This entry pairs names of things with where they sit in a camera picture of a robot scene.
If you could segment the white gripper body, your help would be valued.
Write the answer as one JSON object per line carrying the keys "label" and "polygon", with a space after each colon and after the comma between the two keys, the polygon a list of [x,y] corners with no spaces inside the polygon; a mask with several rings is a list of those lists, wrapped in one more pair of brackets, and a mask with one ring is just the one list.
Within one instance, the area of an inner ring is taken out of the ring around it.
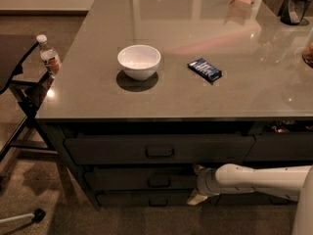
{"label": "white gripper body", "polygon": [[198,172],[197,190],[206,197],[217,196],[221,194],[219,183],[215,178],[216,170],[213,168],[202,168]]}

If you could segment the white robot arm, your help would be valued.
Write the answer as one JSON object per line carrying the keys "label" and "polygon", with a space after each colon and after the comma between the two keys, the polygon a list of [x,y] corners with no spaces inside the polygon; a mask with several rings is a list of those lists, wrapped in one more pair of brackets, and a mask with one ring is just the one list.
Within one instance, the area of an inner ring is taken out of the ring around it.
{"label": "white robot arm", "polygon": [[313,235],[313,165],[252,168],[224,164],[194,165],[197,185],[187,204],[195,206],[221,194],[259,192],[297,202],[291,235]]}

